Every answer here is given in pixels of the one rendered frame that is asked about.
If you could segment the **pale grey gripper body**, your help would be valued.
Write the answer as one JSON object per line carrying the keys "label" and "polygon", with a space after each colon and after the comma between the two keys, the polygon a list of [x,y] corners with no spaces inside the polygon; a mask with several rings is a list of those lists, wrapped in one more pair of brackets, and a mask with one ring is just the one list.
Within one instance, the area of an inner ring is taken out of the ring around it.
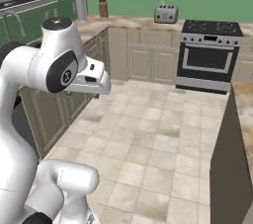
{"label": "pale grey gripper body", "polygon": [[90,93],[99,95],[108,95],[111,92],[111,80],[109,74],[104,71],[102,78],[98,83],[79,81],[76,77],[74,81],[66,88],[67,92]]}

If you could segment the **beige sink cupboard run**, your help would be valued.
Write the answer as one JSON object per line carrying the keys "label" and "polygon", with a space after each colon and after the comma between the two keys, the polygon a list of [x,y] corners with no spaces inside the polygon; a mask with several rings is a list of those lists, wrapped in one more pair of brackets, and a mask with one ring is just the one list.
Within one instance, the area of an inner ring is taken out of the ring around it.
{"label": "beige sink cupboard run", "polygon": [[93,99],[92,94],[51,94],[22,87],[19,90],[39,158],[43,159],[75,118]]}

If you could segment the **silver sink tap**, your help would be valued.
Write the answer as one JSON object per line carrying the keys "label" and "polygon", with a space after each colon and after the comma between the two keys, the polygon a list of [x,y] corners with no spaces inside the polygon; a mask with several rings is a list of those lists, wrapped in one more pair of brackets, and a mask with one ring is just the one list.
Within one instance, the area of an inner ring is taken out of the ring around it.
{"label": "silver sink tap", "polygon": [[21,36],[24,39],[24,41],[27,41],[28,36],[27,36],[23,21],[21,20],[21,18],[19,17],[19,15],[17,13],[10,11],[10,10],[6,11],[2,16],[2,22],[3,22],[3,27],[5,30],[6,37],[7,37],[7,41],[8,42],[12,41],[11,34],[10,34],[8,24],[7,24],[7,18],[9,16],[14,16],[16,18],[16,20],[18,21],[19,27],[20,27]]}

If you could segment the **beige base cupboards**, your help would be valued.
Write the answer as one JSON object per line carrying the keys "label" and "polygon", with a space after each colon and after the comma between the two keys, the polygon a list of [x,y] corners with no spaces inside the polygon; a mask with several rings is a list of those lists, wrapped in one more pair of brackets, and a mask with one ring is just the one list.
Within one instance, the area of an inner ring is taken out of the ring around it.
{"label": "beige base cupboards", "polygon": [[246,36],[240,43],[232,80],[253,83],[253,36]]}
{"label": "beige base cupboards", "polygon": [[179,31],[129,29],[129,79],[174,85],[180,45]]}

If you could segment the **white paper towel roll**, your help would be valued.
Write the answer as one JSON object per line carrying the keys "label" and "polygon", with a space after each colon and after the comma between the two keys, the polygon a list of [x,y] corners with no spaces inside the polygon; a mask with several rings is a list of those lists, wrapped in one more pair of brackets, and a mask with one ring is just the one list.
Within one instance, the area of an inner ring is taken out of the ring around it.
{"label": "white paper towel roll", "polygon": [[79,21],[86,21],[87,20],[86,0],[75,0],[75,8],[76,8],[77,19]]}

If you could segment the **brown knife block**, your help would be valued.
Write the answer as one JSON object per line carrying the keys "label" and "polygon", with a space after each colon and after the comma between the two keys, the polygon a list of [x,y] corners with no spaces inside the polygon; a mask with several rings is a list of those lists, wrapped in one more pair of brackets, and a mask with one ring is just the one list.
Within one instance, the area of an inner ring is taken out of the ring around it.
{"label": "brown knife block", "polygon": [[102,18],[109,17],[107,0],[99,0],[99,13]]}

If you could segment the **silver toaster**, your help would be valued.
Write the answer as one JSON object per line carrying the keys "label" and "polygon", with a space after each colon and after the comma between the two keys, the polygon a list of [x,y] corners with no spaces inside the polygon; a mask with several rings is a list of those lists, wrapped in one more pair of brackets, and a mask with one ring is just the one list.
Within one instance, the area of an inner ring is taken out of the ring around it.
{"label": "silver toaster", "polygon": [[165,1],[154,10],[154,22],[158,24],[175,24],[178,21],[179,9],[177,6],[168,5]]}

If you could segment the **black and silver oven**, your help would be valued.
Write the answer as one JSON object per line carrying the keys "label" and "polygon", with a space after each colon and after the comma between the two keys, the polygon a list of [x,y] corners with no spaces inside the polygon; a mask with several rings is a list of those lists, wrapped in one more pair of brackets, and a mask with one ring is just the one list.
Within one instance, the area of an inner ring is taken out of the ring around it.
{"label": "black and silver oven", "polygon": [[176,87],[225,95],[243,38],[239,24],[186,20],[180,42]]}

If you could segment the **dark kitchen island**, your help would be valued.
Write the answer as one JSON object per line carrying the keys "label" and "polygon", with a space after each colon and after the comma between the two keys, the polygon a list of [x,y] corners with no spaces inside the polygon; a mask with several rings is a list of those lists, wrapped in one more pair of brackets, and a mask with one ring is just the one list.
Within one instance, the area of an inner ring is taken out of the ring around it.
{"label": "dark kitchen island", "polygon": [[232,83],[211,157],[211,224],[253,224],[253,83]]}

